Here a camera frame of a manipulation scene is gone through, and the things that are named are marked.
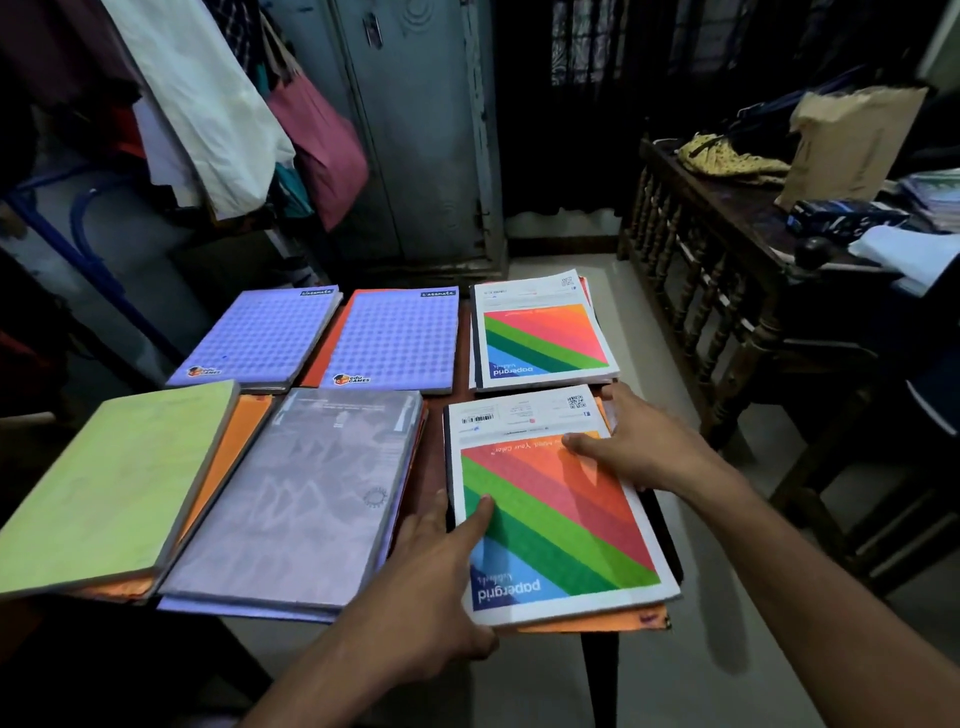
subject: hand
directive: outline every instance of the hand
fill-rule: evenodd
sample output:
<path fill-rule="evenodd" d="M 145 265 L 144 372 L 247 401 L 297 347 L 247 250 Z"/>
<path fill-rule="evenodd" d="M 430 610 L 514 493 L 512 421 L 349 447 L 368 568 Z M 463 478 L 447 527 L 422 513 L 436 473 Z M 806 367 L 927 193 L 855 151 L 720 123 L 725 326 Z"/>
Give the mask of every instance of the hand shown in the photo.
<path fill-rule="evenodd" d="M 337 619 L 331 632 L 355 635 L 350 649 L 369 650 L 394 682 L 437 675 L 452 659 L 485 659 L 498 647 L 490 627 L 474 624 L 463 607 L 469 555 L 493 515 L 484 496 L 476 511 L 446 533 L 446 492 L 430 511 L 410 516 L 396 537 L 390 559 Z"/>
<path fill-rule="evenodd" d="M 571 452 L 592 457 L 639 488 L 670 491 L 687 500 L 704 488 L 742 481 L 697 432 L 642 400 L 626 384 L 609 384 L 602 395 L 613 401 L 612 437 L 564 435 Z"/>

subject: classmate logo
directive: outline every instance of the classmate logo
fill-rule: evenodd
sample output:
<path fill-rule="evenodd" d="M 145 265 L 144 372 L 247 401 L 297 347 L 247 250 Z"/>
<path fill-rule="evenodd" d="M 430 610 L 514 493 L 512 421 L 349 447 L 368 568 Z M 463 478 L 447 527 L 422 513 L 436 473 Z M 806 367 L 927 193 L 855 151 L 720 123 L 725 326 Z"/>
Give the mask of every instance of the classmate logo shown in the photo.
<path fill-rule="evenodd" d="M 370 381 L 368 376 L 359 376 L 359 375 L 337 375 L 333 378 L 333 383 L 338 387 L 342 387 L 345 384 L 365 384 Z"/>
<path fill-rule="evenodd" d="M 187 376 L 210 376 L 222 374 L 223 370 L 216 367 L 190 367 L 186 371 Z"/>

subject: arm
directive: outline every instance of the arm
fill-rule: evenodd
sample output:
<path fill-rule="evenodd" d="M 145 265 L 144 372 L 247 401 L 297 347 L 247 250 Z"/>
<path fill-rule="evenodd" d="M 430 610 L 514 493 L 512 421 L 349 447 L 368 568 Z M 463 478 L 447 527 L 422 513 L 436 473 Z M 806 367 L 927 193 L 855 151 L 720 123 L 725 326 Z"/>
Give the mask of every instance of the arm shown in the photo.
<path fill-rule="evenodd" d="M 451 659 L 497 648 L 461 598 L 468 558 L 490 524 L 493 501 L 445 533 L 446 493 L 422 518 L 403 522 L 387 564 L 339 619 L 248 713 L 243 728 L 350 725 L 387 690 L 438 674 Z"/>
<path fill-rule="evenodd" d="M 614 435 L 567 435 L 567 447 L 690 504 L 827 725 L 956 725 L 960 668 L 812 546 L 700 435 L 624 384 L 604 396 L 616 407 Z"/>

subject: rainbow striped notebook cover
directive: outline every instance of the rainbow striped notebook cover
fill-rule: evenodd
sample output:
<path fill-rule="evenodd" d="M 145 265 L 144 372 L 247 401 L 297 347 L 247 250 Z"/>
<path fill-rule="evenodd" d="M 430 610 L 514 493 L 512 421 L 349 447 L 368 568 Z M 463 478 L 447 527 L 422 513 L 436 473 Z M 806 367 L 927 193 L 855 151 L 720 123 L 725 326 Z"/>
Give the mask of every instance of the rainbow striped notebook cover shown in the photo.
<path fill-rule="evenodd" d="M 620 370 L 576 270 L 472 286 L 477 389 L 597 383 Z"/>
<path fill-rule="evenodd" d="M 464 606 L 502 625 L 662 602 L 680 594 L 636 491 L 567 452 L 566 432 L 610 433 L 586 385 L 444 411 L 454 520 L 496 501 L 470 556 Z"/>

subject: curtain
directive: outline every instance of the curtain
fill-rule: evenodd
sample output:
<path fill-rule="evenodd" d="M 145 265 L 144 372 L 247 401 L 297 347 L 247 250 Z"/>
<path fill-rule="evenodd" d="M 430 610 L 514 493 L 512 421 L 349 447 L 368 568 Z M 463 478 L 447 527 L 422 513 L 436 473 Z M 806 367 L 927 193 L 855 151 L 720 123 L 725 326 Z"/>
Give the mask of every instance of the curtain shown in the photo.
<path fill-rule="evenodd" d="M 908 82 L 947 0 L 524 0 L 493 3 L 504 212 L 629 203 L 639 141 L 862 66 Z"/>

